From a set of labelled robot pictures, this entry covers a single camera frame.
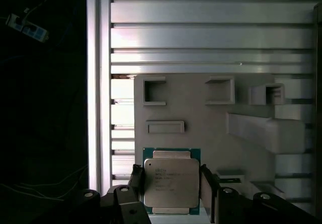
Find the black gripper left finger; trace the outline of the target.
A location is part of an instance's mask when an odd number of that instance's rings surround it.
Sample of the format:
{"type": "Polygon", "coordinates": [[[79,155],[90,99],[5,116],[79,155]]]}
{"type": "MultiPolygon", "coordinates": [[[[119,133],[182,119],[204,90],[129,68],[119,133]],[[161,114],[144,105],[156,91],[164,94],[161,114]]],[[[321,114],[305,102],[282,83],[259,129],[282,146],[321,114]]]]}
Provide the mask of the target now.
{"type": "Polygon", "coordinates": [[[134,164],[128,184],[112,186],[104,196],[94,190],[83,190],[75,197],[72,222],[151,223],[139,199],[144,177],[144,168],[134,164]]]}

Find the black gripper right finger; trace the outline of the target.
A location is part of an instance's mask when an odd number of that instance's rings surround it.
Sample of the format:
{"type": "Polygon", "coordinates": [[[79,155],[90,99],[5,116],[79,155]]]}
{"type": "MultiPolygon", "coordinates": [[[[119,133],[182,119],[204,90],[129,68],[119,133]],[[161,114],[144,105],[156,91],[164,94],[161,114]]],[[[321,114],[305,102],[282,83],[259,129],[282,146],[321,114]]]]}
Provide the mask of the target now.
{"type": "Polygon", "coordinates": [[[258,192],[249,199],[221,186],[206,165],[200,167],[200,199],[211,223],[321,223],[273,193],[258,192]]]}

